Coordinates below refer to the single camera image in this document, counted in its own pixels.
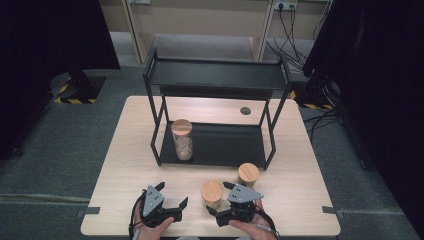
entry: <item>electrical outlet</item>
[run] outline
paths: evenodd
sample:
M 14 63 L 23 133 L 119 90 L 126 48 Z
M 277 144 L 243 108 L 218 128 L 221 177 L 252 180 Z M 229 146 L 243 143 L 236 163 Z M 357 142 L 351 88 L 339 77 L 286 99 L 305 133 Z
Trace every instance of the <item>electrical outlet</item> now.
M 283 4 L 283 11 L 296 10 L 297 0 L 277 0 L 275 2 L 275 10 L 280 10 L 280 3 Z

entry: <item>robotic hand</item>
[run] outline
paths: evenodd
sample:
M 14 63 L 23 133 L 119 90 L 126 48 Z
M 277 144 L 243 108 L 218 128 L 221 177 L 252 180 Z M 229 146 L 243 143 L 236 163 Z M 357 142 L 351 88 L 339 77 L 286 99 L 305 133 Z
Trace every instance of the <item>robotic hand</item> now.
M 261 199 L 264 195 L 238 183 L 224 182 L 224 187 L 232 189 L 227 197 L 227 200 L 231 204 L 230 208 L 222 212 L 217 212 L 215 209 L 206 206 L 209 214 L 216 217 L 218 226 L 226 226 L 230 220 L 239 220 L 242 222 L 252 221 L 255 213 L 257 213 L 254 200 Z
M 152 187 L 149 185 L 147 187 L 147 190 L 143 189 L 141 196 L 135 202 L 132 210 L 131 222 L 129 225 L 130 239 L 132 239 L 133 227 L 138 224 L 133 223 L 133 219 L 136 206 L 140 201 L 141 221 L 147 227 L 154 228 L 156 226 L 159 226 L 163 221 L 165 221 L 169 217 L 173 217 L 174 222 L 181 222 L 183 217 L 182 211 L 187 206 L 188 197 L 186 197 L 177 208 L 165 209 L 162 207 L 163 202 L 165 200 L 165 196 L 163 196 L 159 192 L 164 187 L 165 183 L 161 182 L 156 187 Z

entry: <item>wooden lid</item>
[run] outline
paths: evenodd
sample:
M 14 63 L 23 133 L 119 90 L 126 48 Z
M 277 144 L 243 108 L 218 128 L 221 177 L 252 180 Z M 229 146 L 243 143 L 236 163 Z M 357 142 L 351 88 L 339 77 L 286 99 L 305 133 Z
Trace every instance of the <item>wooden lid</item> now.
M 208 180 L 202 186 L 202 197 L 205 201 L 216 202 L 222 198 L 224 187 L 215 180 Z
M 172 132 L 177 136 L 187 136 L 191 130 L 193 129 L 193 125 L 191 122 L 185 119 L 178 119 L 171 125 Z
M 259 169 L 251 163 L 243 163 L 238 172 L 239 177 L 245 182 L 254 182 L 259 178 Z

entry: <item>wooden table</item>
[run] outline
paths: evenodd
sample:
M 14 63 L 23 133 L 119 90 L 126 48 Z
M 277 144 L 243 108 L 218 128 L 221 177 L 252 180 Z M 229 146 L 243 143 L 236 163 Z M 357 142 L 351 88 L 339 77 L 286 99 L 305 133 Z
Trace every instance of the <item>wooden table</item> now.
M 263 103 L 223 99 L 167 98 L 171 120 L 256 122 Z M 278 102 L 272 100 L 273 112 Z M 249 107 L 251 115 L 240 113 Z M 149 101 L 145 96 L 127 99 L 89 207 L 100 207 L 98 214 L 86 214 L 81 231 L 90 236 L 128 235 L 132 206 L 148 185 L 165 182 L 165 208 L 177 207 L 188 196 L 182 222 L 174 223 L 164 236 L 240 237 L 246 234 L 230 226 L 219 228 L 205 209 L 200 193 L 207 180 L 235 182 L 236 167 L 162 164 L 158 166 L 150 148 L 154 130 Z M 340 225 L 334 214 L 327 188 L 309 142 L 296 103 L 287 100 L 274 130 L 276 148 L 268 170 L 260 171 L 255 190 L 264 194 L 265 211 L 273 218 L 281 236 L 335 236 Z M 230 190 L 226 189 L 224 198 Z

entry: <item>small jar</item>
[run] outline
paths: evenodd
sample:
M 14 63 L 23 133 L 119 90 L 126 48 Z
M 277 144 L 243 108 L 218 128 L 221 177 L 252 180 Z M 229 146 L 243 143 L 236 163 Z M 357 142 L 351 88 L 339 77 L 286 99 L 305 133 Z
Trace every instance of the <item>small jar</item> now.
M 183 161 L 190 160 L 193 157 L 193 140 L 191 137 L 193 125 L 185 119 L 179 119 L 172 123 L 171 130 L 174 136 L 177 158 Z
M 222 194 L 224 194 L 224 187 L 222 183 L 215 180 L 206 181 L 201 189 L 203 203 L 215 210 L 221 206 Z
M 259 169 L 251 163 L 243 163 L 238 169 L 238 182 L 246 183 L 247 187 L 253 185 L 259 178 Z

